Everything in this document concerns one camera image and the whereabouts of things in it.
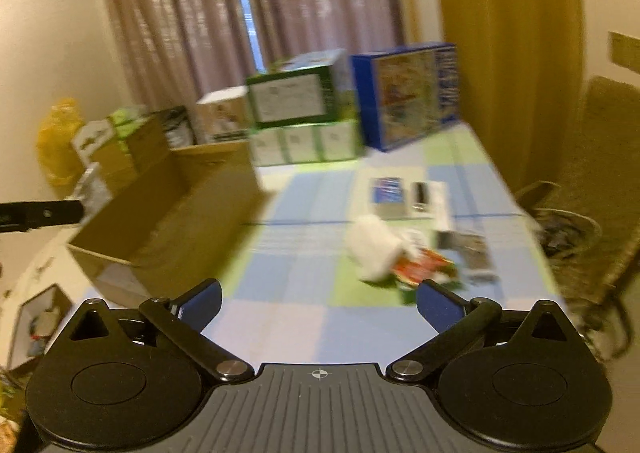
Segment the checked blue green tablecloth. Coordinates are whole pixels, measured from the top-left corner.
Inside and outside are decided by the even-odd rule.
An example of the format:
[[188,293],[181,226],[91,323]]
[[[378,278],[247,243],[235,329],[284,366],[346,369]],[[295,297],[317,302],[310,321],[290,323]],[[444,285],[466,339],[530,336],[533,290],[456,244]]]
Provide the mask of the checked blue green tablecloth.
[[264,168],[269,198],[219,274],[204,333],[253,364],[386,364],[433,335],[412,302],[435,251],[464,298],[529,309],[559,291],[523,213],[465,124],[390,153]]

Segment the quilted brown chair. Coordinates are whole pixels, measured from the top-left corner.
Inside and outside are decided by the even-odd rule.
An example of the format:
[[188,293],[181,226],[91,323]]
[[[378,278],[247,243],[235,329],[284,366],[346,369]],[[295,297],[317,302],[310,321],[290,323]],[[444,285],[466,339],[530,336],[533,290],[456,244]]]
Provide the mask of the quilted brown chair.
[[582,338],[606,363],[626,355],[634,325],[623,293],[639,276],[639,89],[596,76],[559,179],[516,194]]

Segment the long white medicine box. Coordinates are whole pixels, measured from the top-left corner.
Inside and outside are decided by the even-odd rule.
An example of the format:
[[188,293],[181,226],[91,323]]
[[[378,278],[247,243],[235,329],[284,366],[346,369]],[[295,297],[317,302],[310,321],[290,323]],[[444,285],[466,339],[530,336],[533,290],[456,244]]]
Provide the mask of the long white medicine box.
[[435,230],[442,234],[453,232],[454,221],[452,221],[448,184],[442,181],[428,181],[427,187]]

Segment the blue label tissue pack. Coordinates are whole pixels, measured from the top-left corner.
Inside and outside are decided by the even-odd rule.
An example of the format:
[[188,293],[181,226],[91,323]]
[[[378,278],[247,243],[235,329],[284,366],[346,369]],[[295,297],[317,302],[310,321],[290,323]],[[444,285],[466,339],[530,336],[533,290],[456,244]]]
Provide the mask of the blue label tissue pack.
[[398,176],[381,176],[371,182],[373,212],[380,218],[400,219],[407,212],[404,184]]

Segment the grey foil sachet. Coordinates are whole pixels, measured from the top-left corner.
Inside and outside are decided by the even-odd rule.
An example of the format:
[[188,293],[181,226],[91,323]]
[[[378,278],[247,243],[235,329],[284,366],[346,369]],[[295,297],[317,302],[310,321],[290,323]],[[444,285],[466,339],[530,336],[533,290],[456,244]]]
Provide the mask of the grey foil sachet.
[[438,232],[437,247],[454,251],[461,258],[463,273],[472,281],[497,280],[494,262],[483,235],[469,232]]

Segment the red snack packet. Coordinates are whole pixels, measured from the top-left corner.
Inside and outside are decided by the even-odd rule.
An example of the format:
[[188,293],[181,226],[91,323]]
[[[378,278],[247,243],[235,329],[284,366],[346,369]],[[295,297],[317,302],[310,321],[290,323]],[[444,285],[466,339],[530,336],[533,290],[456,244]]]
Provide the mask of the red snack packet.
[[410,289],[418,288],[426,280],[445,284],[459,276],[453,261],[431,249],[421,249],[416,258],[400,257],[390,272],[400,285]]

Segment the yellow plastic bag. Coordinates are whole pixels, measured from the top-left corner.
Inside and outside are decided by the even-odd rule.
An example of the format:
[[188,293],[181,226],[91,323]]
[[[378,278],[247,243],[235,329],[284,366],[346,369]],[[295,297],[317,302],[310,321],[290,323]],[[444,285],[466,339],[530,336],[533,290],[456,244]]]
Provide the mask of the yellow plastic bag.
[[56,195],[65,197],[85,171],[73,139],[85,126],[77,102],[73,98],[57,101],[43,118],[38,129],[36,152],[40,168]]

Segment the white knitted glove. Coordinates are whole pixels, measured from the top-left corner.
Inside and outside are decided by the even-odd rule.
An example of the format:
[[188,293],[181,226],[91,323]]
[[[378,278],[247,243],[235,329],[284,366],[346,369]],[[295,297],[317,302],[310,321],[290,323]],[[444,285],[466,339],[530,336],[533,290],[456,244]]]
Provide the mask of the white knitted glove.
[[358,279],[367,283],[386,279],[405,251],[404,241],[375,214],[365,214],[352,222],[345,243]]

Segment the stacked cardboard boxes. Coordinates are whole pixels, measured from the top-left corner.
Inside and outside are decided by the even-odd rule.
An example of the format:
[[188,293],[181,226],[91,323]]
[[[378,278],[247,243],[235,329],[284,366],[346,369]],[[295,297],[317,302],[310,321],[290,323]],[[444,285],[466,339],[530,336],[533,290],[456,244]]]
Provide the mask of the stacked cardboard boxes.
[[195,143],[186,106],[145,113],[142,106],[116,109],[105,119],[90,121],[74,135],[80,160],[99,166],[107,191],[116,196],[174,148]]

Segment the green milk carton box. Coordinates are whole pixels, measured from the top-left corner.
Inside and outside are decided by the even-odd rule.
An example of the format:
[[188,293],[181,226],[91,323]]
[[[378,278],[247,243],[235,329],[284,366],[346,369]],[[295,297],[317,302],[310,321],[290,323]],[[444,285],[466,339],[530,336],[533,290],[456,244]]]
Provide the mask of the green milk carton box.
[[355,115],[356,90],[343,49],[299,54],[273,72],[247,77],[245,84],[259,129],[340,121]]

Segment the green white tissue pack bundle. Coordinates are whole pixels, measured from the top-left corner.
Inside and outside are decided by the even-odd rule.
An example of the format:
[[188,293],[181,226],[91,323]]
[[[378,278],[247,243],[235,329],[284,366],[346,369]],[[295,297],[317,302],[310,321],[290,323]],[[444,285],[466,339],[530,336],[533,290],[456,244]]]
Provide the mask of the green white tissue pack bundle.
[[353,160],[363,153],[356,119],[255,129],[248,143],[254,164],[262,167]]

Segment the open brown cardboard box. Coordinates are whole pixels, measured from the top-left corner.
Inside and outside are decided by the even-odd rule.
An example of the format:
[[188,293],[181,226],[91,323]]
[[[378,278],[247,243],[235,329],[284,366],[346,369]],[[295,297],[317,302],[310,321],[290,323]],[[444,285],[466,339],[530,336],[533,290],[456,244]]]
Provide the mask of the open brown cardboard box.
[[171,150],[67,248],[99,293],[135,308],[211,277],[262,202],[245,141]]

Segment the mauve window curtain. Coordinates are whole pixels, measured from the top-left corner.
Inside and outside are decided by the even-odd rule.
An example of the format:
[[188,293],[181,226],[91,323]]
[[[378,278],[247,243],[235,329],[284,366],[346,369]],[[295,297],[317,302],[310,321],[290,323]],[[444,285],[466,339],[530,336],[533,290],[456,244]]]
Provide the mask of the mauve window curtain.
[[288,57],[404,40],[399,0],[107,0],[134,99],[192,106]]

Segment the blue milk carton box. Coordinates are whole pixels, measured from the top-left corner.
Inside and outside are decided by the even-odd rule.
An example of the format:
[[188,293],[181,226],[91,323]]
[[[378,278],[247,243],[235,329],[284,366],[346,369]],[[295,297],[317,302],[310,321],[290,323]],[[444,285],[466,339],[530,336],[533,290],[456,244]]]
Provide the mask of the blue milk carton box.
[[350,62],[368,147],[389,152],[459,120],[454,44],[398,46],[355,54]]

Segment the black lighter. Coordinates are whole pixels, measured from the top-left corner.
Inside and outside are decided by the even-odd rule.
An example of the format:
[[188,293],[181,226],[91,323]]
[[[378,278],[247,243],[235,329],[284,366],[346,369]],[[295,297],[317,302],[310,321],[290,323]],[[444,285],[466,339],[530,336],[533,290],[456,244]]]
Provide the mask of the black lighter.
[[413,182],[412,208],[417,212],[425,212],[428,209],[428,186],[425,182]]

